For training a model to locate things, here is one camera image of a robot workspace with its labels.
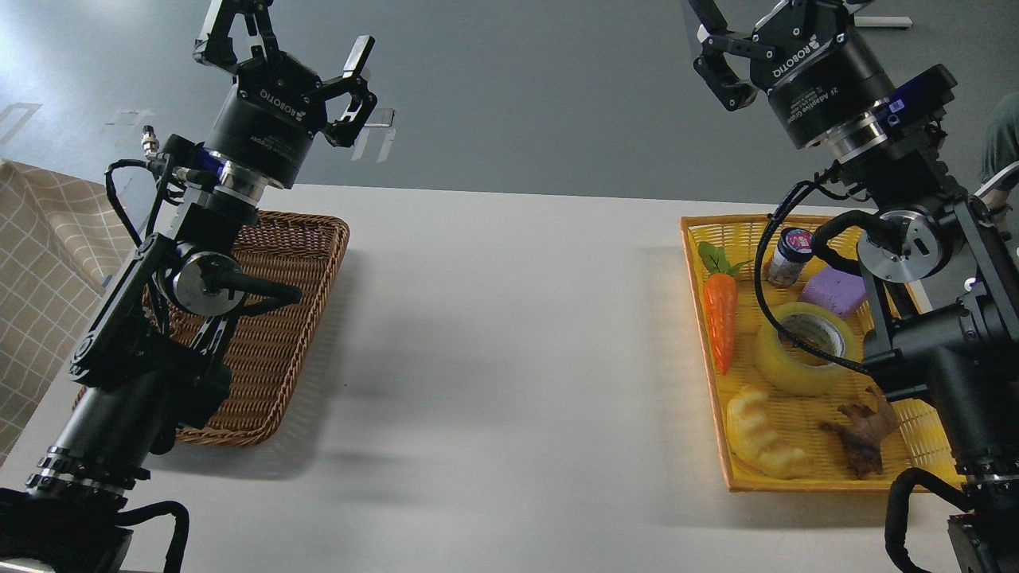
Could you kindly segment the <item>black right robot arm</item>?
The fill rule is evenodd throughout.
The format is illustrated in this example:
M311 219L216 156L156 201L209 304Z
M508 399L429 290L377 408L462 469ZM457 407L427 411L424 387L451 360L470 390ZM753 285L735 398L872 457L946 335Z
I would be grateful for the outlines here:
M961 571L1015 572L1017 265L998 224L1016 164L975 193L951 177L940 120L957 81L937 64L895 86L847 1L779 1L749 33L729 29L713 1L690 5L703 29L693 65L725 109L763 93L798 149L826 145L836 159L769 216L755 267L787 214L826 181L876 203L876 213L844 212L815 233L820 259L862 278L874 325L862 362L834 363L870 377L888 400L931 405L963 479L956 487L916 468L896 478L889 558L917 571L905 533L919 485L958 509L947 533Z

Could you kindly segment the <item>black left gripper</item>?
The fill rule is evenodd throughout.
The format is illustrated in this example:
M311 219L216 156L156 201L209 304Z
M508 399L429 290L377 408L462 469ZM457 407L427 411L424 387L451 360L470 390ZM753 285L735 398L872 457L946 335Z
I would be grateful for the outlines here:
M212 1L194 40L193 60L234 75L205 149L249 170L278 188L290 189L312 145L315 131L331 146L348 148L377 105L365 68L375 37L354 40L339 76L321 81L290 54L279 57L271 25L272 1ZM242 17L249 37L261 44L243 62L234 52L232 27ZM346 96L347 106L336 119L325 117L326 103Z

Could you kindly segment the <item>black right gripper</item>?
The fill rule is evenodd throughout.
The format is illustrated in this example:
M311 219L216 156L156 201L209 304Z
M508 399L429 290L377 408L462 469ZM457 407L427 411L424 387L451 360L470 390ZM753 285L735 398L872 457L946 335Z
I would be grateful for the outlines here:
M714 1L690 1L706 32L693 68L728 111L758 88L798 149L854 119L894 91L845 1L779 1L748 33L729 29ZM739 79L727 55L753 60Z

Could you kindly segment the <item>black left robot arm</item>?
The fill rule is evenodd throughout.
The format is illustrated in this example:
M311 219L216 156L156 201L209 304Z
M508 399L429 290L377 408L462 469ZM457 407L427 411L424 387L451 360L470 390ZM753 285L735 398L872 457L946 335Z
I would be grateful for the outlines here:
M135 253L110 284L69 357L84 395L23 490L2 491L4 572L116 572L132 527L171 515L166 572L182 569L189 512L177 501L125 508L150 477L149 454L172 449L181 427L203 427L227 399L227 349L242 318L298 304L302 291L246 275L232 250L258 224L267 186L290 189L317 134L356 144L377 105L365 72L375 45L357 37L338 76L324 80L280 50L268 1L214 1L193 58L232 76L232 90L204 142L143 127L143 159L119 160L153 175L145 232L117 217ZM168 231L162 204L176 206Z

